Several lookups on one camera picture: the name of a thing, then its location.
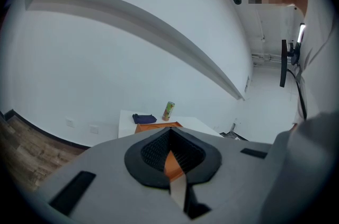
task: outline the white table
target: white table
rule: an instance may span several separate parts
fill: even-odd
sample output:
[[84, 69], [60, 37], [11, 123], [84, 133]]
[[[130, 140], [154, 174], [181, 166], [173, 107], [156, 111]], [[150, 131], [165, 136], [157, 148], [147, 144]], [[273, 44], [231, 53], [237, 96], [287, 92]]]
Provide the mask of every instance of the white table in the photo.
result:
[[[119, 120], [119, 131], [118, 131], [118, 138], [121, 137], [126, 137], [133, 135], [137, 125], [134, 123], [133, 114], [138, 114], [138, 115], [150, 115], [150, 114], [145, 114], [142, 112], [135, 112], [135, 111], [128, 111], [128, 110], [121, 110], [120, 111], [120, 120]], [[166, 122], [178, 122], [180, 123], [183, 127], [198, 131], [198, 132], [203, 132], [207, 133], [209, 135], [217, 136], [217, 137], [222, 137], [220, 134], [215, 132], [213, 129], [209, 128], [206, 124], [202, 123], [200, 120], [194, 117], [170, 117], [169, 121], [163, 121], [162, 116], [155, 116], [157, 121], [155, 123], [166, 123]]]

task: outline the person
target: person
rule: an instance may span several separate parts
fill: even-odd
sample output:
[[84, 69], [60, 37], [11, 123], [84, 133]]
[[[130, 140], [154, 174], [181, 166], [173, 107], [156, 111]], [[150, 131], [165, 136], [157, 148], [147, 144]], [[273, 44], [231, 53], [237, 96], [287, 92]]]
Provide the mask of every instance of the person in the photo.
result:
[[300, 58], [294, 72], [301, 88], [306, 114], [300, 97], [293, 122], [295, 129], [305, 118], [321, 112], [339, 109], [339, 30], [337, 14], [331, 0], [248, 0], [249, 3], [269, 3], [295, 6], [304, 15], [306, 25], [301, 42]]

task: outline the green can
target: green can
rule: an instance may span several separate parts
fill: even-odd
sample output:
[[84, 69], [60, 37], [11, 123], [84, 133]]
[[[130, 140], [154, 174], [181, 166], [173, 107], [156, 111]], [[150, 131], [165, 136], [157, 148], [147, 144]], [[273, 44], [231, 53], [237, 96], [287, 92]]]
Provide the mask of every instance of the green can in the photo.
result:
[[170, 119], [174, 106], [175, 106], [175, 104], [172, 103], [172, 102], [167, 103], [165, 112], [163, 114], [163, 120], [164, 121], [168, 121]]

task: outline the folded cloth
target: folded cloth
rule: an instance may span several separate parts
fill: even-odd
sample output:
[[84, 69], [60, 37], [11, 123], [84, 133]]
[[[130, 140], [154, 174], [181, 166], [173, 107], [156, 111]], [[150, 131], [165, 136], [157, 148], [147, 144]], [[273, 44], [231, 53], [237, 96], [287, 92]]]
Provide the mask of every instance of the folded cloth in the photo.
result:
[[138, 115], [134, 114], [133, 116], [135, 124], [150, 124], [157, 121], [157, 119], [152, 115]]

